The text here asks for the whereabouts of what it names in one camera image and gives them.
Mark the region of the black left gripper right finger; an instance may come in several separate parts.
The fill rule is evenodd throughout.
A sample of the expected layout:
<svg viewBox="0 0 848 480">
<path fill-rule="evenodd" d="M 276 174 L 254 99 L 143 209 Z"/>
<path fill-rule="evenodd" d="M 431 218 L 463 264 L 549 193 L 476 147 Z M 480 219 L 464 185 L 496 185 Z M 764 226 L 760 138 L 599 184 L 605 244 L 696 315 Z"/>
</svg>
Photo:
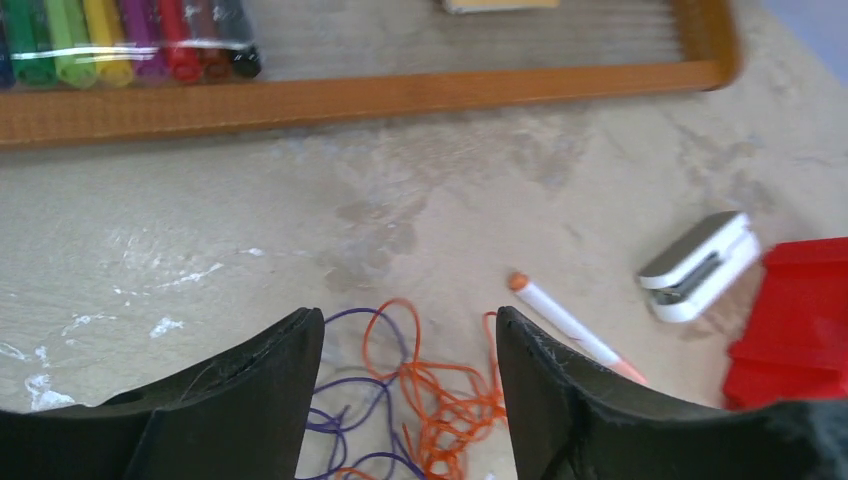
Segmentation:
<svg viewBox="0 0 848 480">
<path fill-rule="evenodd" d="M 843 479 L 847 405 L 732 413 L 627 379 L 501 307 L 496 347 L 521 479 Z"/>
</svg>

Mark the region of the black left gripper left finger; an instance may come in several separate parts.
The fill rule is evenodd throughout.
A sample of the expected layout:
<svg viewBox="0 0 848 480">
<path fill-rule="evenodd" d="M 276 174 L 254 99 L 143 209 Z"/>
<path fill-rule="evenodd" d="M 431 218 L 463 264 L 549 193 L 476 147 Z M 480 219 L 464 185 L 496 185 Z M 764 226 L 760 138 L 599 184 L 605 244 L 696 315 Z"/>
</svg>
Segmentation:
<svg viewBox="0 0 848 480">
<path fill-rule="evenodd" d="M 324 339 L 317 308 L 104 403 L 1 415 L 5 479 L 291 479 Z"/>
</svg>

